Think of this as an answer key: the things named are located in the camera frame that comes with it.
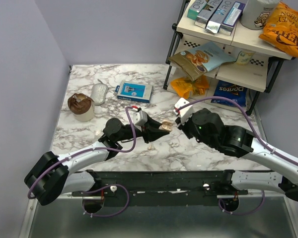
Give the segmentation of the beige earbud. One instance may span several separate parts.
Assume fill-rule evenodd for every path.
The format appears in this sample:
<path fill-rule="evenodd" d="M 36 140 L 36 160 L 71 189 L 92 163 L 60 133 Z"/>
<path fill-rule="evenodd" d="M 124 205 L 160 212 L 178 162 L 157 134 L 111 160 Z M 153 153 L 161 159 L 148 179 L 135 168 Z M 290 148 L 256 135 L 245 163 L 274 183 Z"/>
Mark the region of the beige earbud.
<path fill-rule="evenodd" d="M 154 150 L 154 146 L 152 144 L 149 145 L 148 150 Z"/>

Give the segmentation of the beige earbud charging case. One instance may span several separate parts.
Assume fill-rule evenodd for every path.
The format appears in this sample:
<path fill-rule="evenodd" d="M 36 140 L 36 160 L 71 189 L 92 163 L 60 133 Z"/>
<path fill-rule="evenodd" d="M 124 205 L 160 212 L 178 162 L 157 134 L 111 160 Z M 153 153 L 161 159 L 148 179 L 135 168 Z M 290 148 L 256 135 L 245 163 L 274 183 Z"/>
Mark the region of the beige earbud charging case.
<path fill-rule="evenodd" d="M 160 130 L 171 132 L 173 127 L 173 123 L 168 120 L 163 120 L 161 125 L 159 126 Z"/>

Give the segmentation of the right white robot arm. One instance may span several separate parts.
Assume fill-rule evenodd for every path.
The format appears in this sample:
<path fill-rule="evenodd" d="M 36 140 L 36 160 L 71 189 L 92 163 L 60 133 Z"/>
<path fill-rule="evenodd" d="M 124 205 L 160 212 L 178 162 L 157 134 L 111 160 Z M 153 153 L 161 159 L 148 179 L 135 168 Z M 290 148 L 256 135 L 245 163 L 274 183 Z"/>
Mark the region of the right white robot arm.
<path fill-rule="evenodd" d="M 234 190 L 267 190 L 284 194 L 298 202 L 298 158 L 291 156 L 255 137 L 241 126 L 224 125 L 220 116 L 202 109 L 194 112 L 191 107 L 174 110 L 179 130 L 187 138 L 195 138 L 218 152 L 236 158 L 254 161 L 268 171 L 233 171 L 219 181 L 219 190 L 230 194 Z"/>

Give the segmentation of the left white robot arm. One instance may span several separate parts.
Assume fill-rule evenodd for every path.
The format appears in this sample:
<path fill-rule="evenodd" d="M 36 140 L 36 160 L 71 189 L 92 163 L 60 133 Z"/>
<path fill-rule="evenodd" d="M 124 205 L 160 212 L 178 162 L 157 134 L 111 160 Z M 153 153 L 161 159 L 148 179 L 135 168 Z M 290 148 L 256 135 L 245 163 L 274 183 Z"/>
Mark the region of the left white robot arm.
<path fill-rule="evenodd" d="M 62 155 L 51 151 L 44 153 L 24 179 L 29 188 L 28 198 L 37 199 L 43 206 L 48 205 L 62 193 L 71 191 L 66 182 L 74 179 L 74 173 L 122 153 L 120 141 L 135 141 L 141 137 L 145 143 L 150 143 L 171 131 L 171 122 L 157 122 L 149 116 L 144 119 L 137 116 L 136 124 L 122 124 L 118 118 L 112 118 L 95 143 Z"/>

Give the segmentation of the orange snack bag lower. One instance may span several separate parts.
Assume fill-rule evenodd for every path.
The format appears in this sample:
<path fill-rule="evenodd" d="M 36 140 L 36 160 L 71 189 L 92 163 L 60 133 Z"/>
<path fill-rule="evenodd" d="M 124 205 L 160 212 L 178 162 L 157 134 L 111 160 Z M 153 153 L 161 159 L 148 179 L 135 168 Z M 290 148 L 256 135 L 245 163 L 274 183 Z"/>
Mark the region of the orange snack bag lower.
<path fill-rule="evenodd" d="M 188 99 L 190 96 L 202 96 L 209 88 L 207 77 L 202 75 L 192 81 L 188 77 L 181 77 L 171 81 L 170 86 L 179 97 Z"/>

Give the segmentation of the blue Harry's razor box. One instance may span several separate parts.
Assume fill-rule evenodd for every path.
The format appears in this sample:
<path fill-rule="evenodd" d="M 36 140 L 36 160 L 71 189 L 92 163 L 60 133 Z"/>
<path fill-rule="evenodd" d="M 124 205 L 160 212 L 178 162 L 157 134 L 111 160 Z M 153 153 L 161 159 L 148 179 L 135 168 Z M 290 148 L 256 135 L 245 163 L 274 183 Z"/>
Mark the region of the blue Harry's razor box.
<path fill-rule="evenodd" d="M 118 99 L 149 103 L 153 92 L 153 86 L 142 83 L 122 81 L 115 89 Z"/>

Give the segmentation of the blue Doritos bag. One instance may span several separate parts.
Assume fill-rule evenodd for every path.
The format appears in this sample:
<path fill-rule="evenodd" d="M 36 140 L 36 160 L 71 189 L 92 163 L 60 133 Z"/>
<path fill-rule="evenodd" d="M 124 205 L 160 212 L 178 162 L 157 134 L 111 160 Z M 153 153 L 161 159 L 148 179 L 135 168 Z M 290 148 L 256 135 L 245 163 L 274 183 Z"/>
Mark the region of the blue Doritos bag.
<path fill-rule="evenodd" d="M 225 81 L 218 81 L 214 97 L 225 97 L 235 101 L 241 107 L 246 107 L 247 88 Z"/>

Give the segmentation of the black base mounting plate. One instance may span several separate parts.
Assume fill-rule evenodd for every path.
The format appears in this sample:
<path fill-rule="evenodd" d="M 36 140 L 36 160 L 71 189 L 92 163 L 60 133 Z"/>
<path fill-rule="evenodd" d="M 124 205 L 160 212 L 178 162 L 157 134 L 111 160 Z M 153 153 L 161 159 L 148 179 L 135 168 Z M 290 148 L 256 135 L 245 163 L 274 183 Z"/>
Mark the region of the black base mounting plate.
<path fill-rule="evenodd" d="M 216 206 L 218 196 L 233 197 L 246 190 L 231 185 L 233 170 L 180 172 L 95 172 L 91 194 L 82 191 L 75 197 L 103 196 L 104 206 Z"/>

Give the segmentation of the gold blue snack bag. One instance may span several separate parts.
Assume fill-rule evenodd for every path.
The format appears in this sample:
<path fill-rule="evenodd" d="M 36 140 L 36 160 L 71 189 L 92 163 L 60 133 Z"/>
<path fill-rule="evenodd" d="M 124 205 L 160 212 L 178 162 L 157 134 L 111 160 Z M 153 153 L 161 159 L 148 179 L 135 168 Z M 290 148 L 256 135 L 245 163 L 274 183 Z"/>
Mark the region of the gold blue snack bag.
<path fill-rule="evenodd" d="M 213 42 L 180 51 L 169 57 L 168 60 L 179 66 L 193 81 L 224 63 L 235 62 L 234 57 L 225 53 Z"/>

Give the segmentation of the teal toothpaste box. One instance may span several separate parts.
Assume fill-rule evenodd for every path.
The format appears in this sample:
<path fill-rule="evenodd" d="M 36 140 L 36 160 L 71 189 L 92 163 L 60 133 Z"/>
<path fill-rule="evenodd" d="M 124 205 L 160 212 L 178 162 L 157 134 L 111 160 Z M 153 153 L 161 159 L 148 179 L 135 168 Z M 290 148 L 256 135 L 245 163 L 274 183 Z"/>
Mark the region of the teal toothpaste box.
<path fill-rule="evenodd" d="M 193 1 L 193 4 L 188 9 L 187 17 L 192 20 L 195 20 L 197 15 L 202 11 L 202 9 L 206 6 L 207 3 L 207 0 Z"/>

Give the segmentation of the orange kettle chips bag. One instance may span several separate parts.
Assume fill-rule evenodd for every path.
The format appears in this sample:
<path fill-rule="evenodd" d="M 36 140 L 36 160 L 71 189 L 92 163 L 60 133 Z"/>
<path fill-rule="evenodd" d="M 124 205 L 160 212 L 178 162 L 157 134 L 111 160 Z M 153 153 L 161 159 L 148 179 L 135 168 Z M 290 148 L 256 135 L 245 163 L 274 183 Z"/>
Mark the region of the orange kettle chips bag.
<path fill-rule="evenodd" d="M 259 38 L 284 53 L 298 58 L 298 11 L 279 2 Z"/>

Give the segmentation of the black frame shelf rack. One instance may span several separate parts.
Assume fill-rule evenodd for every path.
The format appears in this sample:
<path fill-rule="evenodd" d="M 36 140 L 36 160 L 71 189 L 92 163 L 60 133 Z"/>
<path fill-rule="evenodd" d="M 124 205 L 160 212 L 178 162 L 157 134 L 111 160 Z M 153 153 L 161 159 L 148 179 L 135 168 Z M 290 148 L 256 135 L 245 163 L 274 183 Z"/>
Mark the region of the black frame shelf rack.
<path fill-rule="evenodd" d="M 230 36 L 205 32 L 186 16 L 192 4 L 192 0 L 182 2 L 178 19 L 172 25 L 174 33 L 167 56 L 194 49 L 208 41 L 215 42 L 228 54 L 235 48 L 254 51 L 255 55 L 247 65 L 223 64 L 205 74 L 211 79 L 206 92 L 208 97 L 214 94 L 219 80 L 253 90 L 255 95 L 248 98 L 246 103 L 247 114 L 252 114 L 259 95 L 271 92 L 284 61 L 292 60 L 292 57 L 262 41 L 258 37 L 260 31 L 245 28 L 241 23 L 236 24 Z"/>

